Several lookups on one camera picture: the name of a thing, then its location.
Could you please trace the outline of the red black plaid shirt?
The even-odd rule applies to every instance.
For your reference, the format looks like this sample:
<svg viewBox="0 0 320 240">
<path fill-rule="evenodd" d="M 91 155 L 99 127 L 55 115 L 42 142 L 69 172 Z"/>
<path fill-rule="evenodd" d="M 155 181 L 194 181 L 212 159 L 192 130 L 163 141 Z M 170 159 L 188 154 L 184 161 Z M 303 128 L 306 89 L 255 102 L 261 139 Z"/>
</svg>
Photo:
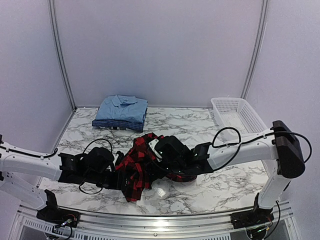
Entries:
<svg viewBox="0 0 320 240">
<path fill-rule="evenodd" d="M 163 171 L 154 163 L 156 156 L 152 153 L 149 143 L 163 138 L 163 135 L 157 136 L 153 132 L 135 138 L 132 148 L 116 165 L 115 169 L 124 174 L 125 181 L 121 191 L 127 202 L 139 201 L 143 190 L 151 189 L 152 183 L 158 179 L 167 178 L 178 183 L 188 183 L 197 179 L 196 175 L 181 176 Z"/>
</svg>

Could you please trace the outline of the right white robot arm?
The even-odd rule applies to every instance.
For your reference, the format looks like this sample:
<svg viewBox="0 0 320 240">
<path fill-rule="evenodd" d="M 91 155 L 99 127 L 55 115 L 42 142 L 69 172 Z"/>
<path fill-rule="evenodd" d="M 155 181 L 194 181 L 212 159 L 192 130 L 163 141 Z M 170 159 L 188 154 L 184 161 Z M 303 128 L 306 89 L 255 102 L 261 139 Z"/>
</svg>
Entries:
<svg viewBox="0 0 320 240">
<path fill-rule="evenodd" d="M 165 136 L 148 143 L 148 150 L 156 157 L 155 165 L 163 172 L 187 177 L 211 174 L 227 166 L 271 160 L 274 169 L 262 191 L 257 195 L 255 207 L 248 212 L 247 219 L 258 224 L 273 208 L 277 198 L 306 170 L 308 157 L 303 156 L 300 133 L 292 132 L 281 120 L 272 127 L 251 136 L 237 134 L 236 141 L 200 143 L 189 149 L 175 136 Z"/>
</svg>

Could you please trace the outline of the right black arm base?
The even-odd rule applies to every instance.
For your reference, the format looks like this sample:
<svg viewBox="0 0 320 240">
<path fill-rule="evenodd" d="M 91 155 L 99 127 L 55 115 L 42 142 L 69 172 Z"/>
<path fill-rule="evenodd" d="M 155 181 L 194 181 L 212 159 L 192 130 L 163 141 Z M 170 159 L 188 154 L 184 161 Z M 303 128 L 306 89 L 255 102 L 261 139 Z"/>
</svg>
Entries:
<svg viewBox="0 0 320 240">
<path fill-rule="evenodd" d="M 258 204 L 259 193 L 255 196 L 253 209 L 234 212 L 230 216 L 230 222 L 234 229 L 247 228 L 274 220 L 273 208 L 263 209 Z"/>
</svg>

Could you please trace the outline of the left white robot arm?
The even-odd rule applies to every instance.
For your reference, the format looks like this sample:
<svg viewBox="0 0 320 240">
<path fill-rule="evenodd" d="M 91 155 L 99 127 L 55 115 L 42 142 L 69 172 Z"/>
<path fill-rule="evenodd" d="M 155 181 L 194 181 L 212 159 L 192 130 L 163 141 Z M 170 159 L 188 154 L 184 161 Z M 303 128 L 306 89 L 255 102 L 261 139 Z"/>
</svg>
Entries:
<svg viewBox="0 0 320 240">
<path fill-rule="evenodd" d="M 101 189 L 121 190 L 124 173 L 117 171 L 114 156 L 106 148 L 95 147 L 89 153 L 76 155 L 55 150 L 51 154 L 17 148 L 0 143 L 0 190 L 42 210 L 53 223 L 63 219 L 63 211 L 55 203 L 55 195 L 38 189 L 17 174 L 44 177 L 59 183 L 94 184 Z"/>
</svg>

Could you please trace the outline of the white plastic basket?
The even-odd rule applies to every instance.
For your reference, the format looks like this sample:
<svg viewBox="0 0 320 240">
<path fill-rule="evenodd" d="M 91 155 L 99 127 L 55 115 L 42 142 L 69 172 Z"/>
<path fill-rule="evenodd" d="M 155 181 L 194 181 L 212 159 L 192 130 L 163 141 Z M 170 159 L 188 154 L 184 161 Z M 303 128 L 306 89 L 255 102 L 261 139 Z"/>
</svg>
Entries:
<svg viewBox="0 0 320 240">
<path fill-rule="evenodd" d="M 257 135 L 268 127 L 252 106 L 243 98 L 213 97 L 212 115 L 221 127 L 233 127 L 242 137 Z"/>
</svg>

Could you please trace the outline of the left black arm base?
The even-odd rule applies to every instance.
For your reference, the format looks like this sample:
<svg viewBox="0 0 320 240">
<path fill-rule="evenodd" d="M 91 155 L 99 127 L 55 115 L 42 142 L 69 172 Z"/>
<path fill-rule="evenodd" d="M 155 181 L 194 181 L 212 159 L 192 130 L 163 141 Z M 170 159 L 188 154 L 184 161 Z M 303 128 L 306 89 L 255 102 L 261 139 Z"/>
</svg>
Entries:
<svg viewBox="0 0 320 240">
<path fill-rule="evenodd" d="M 78 211 L 58 207 L 57 199 L 53 192 L 45 189 L 44 193 L 46 194 L 45 205 L 37 211 L 36 217 L 57 225 L 62 225 L 64 222 L 71 220 L 69 225 L 72 228 L 76 228 L 81 214 Z"/>
</svg>

